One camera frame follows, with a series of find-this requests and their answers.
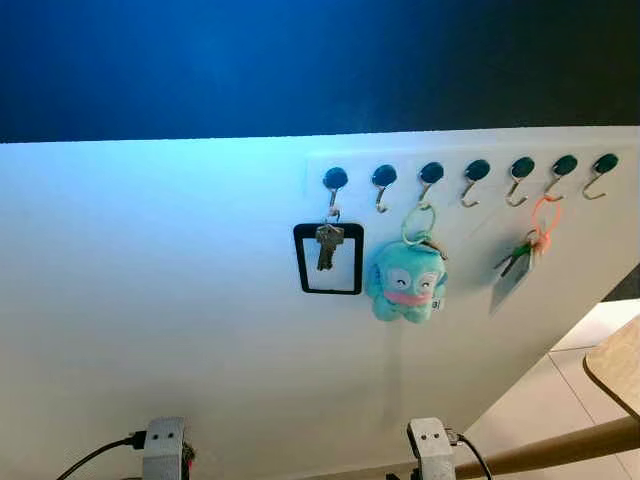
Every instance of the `green key ring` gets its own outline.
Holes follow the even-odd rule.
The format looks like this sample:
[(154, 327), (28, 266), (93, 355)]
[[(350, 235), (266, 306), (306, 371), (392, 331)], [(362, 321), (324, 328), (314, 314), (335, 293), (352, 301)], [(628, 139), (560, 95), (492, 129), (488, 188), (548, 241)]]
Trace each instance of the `green key ring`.
[[(426, 212), (427, 210), (431, 210), (431, 224), (429, 225), (429, 228), (427, 228), (426, 230), (420, 230), (416, 234), (416, 237), (414, 240), (409, 240), (409, 237), (407, 237), (407, 222), (409, 221), (412, 215), (418, 212)], [(435, 225), (435, 223), (436, 223), (435, 208), (433, 208), (433, 206), (430, 203), (419, 204), (417, 207), (411, 210), (407, 214), (407, 216), (404, 217), (404, 220), (402, 221), (402, 241), (407, 245), (418, 245), (420, 243), (423, 243), (425, 240), (430, 240), (431, 230), (433, 230), (433, 226)]]

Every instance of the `black cable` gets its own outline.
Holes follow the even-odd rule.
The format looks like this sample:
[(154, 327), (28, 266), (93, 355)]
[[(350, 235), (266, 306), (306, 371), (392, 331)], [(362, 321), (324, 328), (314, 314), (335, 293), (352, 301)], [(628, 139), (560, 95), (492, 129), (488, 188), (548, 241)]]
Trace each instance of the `black cable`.
[(478, 462), (480, 462), (480, 466), (482, 467), (484, 474), (487, 476), (487, 480), (492, 480), (493, 476), (491, 476), (491, 472), (489, 471), (489, 465), (487, 465), (487, 462), (484, 461), (484, 458), (482, 458), (482, 455), (480, 455), (480, 452), (475, 447), (475, 445), (471, 443), (469, 439), (464, 435), (462, 435), (461, 433), (458, 434), (458, 440), (464, 443), (465, 445), (467, 445), (467, 447), (469, 447), (469, 449), (473, 452), (473, 454), (478, 459)]
[(82, 465), (87, 463), (89, 460), (96, 458), (98, 455), (106, 452), (107, 450), (111, 450), (112, 448), (116, 448), (121, 445), (131, 445), (135, 450), (140, 450), (144, 446), (144, 440), (146, 436), (147, 436), (147, 432), (139, 431), (127, 438), (118, 440), (117, 442), (107, 443), (106, 445), (103, 445), (97, 450), (94, 450), (93, 452), (91, 452), (89, 455), (87, 455), (80, 461), (76, 462), (71, 468), (65, 471), (56, 480), (64, 480), (65, 478), (69, 478), (69, 475), (71, 475), (73, 472), (75, 472), (78, 468), (80, 468)]

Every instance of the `wooden rod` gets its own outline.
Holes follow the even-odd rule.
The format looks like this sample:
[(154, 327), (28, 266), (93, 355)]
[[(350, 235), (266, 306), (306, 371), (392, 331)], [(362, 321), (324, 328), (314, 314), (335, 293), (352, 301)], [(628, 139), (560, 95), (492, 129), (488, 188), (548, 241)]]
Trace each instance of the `wooden rod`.
[[(632, 417), (529, 443), (486, 459), (494, 475), (564, 465), (640, 447), (640, 423)], [(477, 462), (456, 467), (456, 478), (483, 477)]]

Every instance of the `plush toy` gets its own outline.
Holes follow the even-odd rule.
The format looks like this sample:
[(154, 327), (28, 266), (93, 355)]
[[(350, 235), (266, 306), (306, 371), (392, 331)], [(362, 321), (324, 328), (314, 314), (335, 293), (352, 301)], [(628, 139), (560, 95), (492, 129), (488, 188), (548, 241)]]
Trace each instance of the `plush toy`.
[(373, 313), (390, 322), (404, 316), (413, 323), (431, 318), (433, 303), (444, 298), (447, 272), (439, 250), (427, 242), (399, 241), (377, 256), (367, 279)]

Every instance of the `tile floor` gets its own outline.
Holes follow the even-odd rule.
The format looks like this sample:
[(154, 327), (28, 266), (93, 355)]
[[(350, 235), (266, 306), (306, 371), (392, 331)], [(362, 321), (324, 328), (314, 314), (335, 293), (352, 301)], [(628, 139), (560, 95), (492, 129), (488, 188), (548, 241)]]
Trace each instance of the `tile floor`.
[[(466, 432), (487, 456), (627, 415), (584, 373), (590, 348), (640, 314), (640, 299), (596, 305)], [(456, 463), (472, 457), (456, 447)], [(531, 472), (513, 480), (640, 480), (640, 450)]]

